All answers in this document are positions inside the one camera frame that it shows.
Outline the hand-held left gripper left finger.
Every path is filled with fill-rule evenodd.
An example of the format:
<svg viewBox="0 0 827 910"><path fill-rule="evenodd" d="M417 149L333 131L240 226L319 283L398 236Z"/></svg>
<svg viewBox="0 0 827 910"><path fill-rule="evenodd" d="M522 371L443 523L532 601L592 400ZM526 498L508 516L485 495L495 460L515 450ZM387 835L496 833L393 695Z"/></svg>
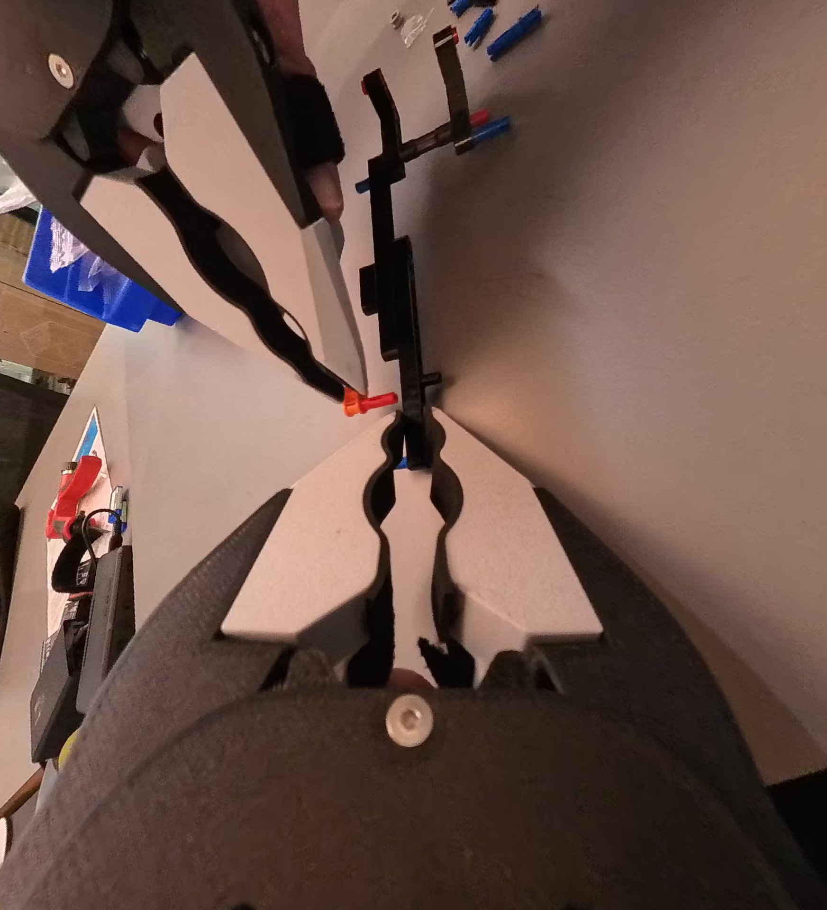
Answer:
<svg viewBox="0 0 827 910"><path fill-rule="evenodd" d="M395 636L382 523L403 441L402 418L382 417L286 491L223 636L322 652L353 685L387 682Z"/></svg>

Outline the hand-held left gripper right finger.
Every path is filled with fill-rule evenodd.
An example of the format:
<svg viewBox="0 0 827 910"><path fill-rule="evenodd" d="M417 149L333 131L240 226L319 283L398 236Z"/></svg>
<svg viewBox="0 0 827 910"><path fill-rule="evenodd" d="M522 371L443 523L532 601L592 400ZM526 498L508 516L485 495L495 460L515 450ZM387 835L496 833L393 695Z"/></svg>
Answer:
<svg viewBox="0 0 827 910"><path fill-rule="evenodd" d="M440 409L425 428L430 502L442 520L433 622L468 685L499 654L597 642L601 620L533 484Z"/></svg>

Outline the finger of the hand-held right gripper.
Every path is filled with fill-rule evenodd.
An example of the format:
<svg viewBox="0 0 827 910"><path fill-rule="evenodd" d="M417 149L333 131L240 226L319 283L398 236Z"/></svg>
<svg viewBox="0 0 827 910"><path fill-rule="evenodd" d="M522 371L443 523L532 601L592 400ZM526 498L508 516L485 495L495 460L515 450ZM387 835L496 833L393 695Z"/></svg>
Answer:
<svg viewBox="0 0 827 910"><path fill-rule="evenodd" d="M301 331L316 361L343 386L367 394L365 356L332 226L316 217L300 227L282 201L237 121L196 55L164 85L141 85L122 108L125 127L150 139L162 115L172 173L205 211L225 222L223 245L249 277L264 278L287 313L286 329Z"/></svg>
<svg viewBox="0 0 827 910"><path fill-rule="evenodd" d="M264 272L249 244L203 209L168 170L96 176L82 207L189 317L255 354L270 354L320 394L357 390L357 327L330 226L289 224Z"/></svg>

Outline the black brick beam assembly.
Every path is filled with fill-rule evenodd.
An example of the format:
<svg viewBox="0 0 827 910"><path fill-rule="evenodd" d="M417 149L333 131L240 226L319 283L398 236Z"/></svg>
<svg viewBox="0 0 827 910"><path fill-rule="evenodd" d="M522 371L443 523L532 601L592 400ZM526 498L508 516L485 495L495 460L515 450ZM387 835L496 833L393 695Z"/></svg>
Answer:
<svg viewBox="0 0 827 910"><path fill-rule="evenodd" d="M392 188L406 176L414 160L450 147L464 155L505 134L509 118L491 119L486 110L472 112L458 53L457 29L448 26L432 38L445 88L448 121L419 137L402 137L400 115L382 72L377 69L362 80L364 94L378 116L382 148L368 161L367 177L357 189L370 200L373 264L360 271L362 312L376 316L382 358L395 361L400 375L400 412L404 428L407 467L427 469L431 448L427 436L427 392L419 335L414 257L408 236L395 232Z"/></svg>

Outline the grey desk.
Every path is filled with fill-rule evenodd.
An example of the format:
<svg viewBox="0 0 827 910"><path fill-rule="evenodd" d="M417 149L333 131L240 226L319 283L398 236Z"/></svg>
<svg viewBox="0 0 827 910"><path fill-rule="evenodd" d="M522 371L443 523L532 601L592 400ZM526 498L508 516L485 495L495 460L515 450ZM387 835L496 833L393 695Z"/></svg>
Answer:
<svg viewBox="0 0 827 910"><path fill-rule="evenodd" d="M827 766L827 2L499 2L538 32L462 53L506 136L409 165L427 370L441 406L552 491L670 606L762 778ZM342 265L375 393L367 200L379 150L362 75L406 135L443 120L431 6L410 48L393 2L301 2L347 147ZM30 779L45 637L44 513L97 407L129 486L137 621L272 493L366 426L203 325L106 328L18 497L0 663L0 808Z"/></svg>

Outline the person's right hand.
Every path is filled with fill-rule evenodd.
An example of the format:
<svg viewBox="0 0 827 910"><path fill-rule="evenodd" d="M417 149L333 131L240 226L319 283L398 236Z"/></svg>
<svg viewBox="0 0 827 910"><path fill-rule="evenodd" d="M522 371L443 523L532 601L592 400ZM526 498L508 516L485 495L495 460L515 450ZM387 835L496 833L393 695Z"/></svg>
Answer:
<svg viewBox="0 0 827 910"><path fill-rule="evenodd" d="M302 75L318 82L318 74L304 45L298 1L257 1L267 26L280 70L288 75ZM307 172L307 180L322 214L330 223L338 223L344 210L338 166L322 163Z"/></svg>

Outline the blue plastic bin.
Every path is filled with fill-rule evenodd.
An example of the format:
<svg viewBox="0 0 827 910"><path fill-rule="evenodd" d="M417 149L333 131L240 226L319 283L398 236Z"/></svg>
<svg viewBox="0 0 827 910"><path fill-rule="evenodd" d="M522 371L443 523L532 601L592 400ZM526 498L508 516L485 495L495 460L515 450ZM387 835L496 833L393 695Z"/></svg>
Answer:
<svg viewBox="0 0 827 910"><path fill-rule="evenodd" d="M46 210L40 212L23 281L30 290L65 304L79 313L106 325L140 332L154 322L172 327L181 312L127 279L114 267L85 249L65 267L53 270L54 220Z"/></svg>

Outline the clear plastic wrap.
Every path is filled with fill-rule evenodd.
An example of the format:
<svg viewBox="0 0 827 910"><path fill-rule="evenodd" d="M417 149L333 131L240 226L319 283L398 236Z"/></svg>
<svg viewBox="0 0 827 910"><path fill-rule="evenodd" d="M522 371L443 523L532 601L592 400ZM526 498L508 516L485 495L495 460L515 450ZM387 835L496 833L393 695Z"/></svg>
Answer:
<svg viewBox="0 0 827 910"><path fill-rule="evenodd" d="M109 299L128 289L130 280L50 216L50 270L56 274L69 269L76 290L100 293Z"/></svg>

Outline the brown cardboard box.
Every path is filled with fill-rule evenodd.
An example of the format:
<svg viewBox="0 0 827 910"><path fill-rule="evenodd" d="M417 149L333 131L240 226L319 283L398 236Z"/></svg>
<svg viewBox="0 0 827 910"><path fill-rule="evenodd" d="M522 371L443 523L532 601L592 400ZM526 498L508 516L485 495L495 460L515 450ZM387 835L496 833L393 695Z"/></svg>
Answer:
<svg viewBox="0 0 827 910"><path fill-rule="evenodd" d="M23 281L34 226L0 216L0 359L78 379L104 325Z"/></svg>

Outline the black rectangular device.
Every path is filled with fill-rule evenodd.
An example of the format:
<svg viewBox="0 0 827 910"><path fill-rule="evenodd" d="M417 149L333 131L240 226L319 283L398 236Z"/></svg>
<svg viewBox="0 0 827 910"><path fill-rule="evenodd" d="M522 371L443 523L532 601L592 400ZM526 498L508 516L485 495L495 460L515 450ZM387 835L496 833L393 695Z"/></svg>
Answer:
<svg viewBox="0 0 827 910"><path fill-rule="evenodd" d="M98 560L76 707L86 715L135 633L133 548L124 544Z"/></svg>

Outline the clear plastic scrap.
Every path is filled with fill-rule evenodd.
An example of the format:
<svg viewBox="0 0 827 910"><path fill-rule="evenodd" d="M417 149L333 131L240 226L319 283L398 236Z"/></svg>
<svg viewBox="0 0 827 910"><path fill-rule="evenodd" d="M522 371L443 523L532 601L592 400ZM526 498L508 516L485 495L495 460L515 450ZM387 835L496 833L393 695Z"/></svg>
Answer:
<svg viewBox="0 0 827 910"><path fill-rule="evenodd" d="M434 7L430 7L425 13L420 11L402 13L405 16L405 24L403 28L395 31L400 36L405 48L411 48L425 32L433 12Z"/></svg>

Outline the red tool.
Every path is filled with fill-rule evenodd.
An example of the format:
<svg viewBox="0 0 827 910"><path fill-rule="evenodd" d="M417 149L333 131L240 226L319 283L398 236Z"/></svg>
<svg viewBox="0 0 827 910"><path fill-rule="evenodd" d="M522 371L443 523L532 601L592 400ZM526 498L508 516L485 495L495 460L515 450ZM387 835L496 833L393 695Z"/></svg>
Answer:
<svg viewBox="0 0 827 910"><path fill-rule="evenodd" d="M103 468L100 457L86 454L66 461L60 473L55 502L45 520L47 540L66 540L67 526L79 512L80 501L90 492Z"/></svg>

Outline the black box device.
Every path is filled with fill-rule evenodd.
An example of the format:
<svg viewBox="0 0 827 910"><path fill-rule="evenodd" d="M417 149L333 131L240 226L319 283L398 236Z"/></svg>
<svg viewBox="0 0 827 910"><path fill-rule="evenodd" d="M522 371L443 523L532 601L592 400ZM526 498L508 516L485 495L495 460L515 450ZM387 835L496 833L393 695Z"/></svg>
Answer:
<svg viewBox="0 0 827 910"><path fill-rule="evenodd" d="M59 756L78 729L78 687L89 623L65 620L50 643L30 699L31 760L45 764Z"/></svg>

